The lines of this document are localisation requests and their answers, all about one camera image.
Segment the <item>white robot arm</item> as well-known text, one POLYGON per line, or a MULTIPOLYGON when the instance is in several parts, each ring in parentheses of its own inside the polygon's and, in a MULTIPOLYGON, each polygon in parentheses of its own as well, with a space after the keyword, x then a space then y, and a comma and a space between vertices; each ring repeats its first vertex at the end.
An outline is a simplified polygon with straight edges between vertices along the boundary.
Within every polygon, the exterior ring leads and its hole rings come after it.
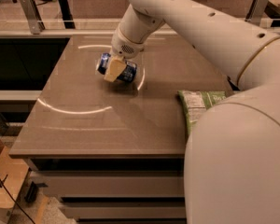
POLYGON ((280 224, 280 35, 192 0, 129 0, 105 79, 168 24, 238 92, 208 109, 186 145, 188 224, 280 224))

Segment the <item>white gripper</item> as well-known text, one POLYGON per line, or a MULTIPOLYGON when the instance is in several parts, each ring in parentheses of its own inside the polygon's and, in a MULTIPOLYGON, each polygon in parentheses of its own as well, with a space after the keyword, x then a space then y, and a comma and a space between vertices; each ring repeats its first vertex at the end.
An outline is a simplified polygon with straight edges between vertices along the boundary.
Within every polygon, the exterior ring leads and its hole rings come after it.
POLYGON ((144 42, 137 29, 124 29, 119 25, 111 39, 112 55, 105 64, 105 80, 114 82, 126 67, 124 58, 136 57, 143 48, 144 42))

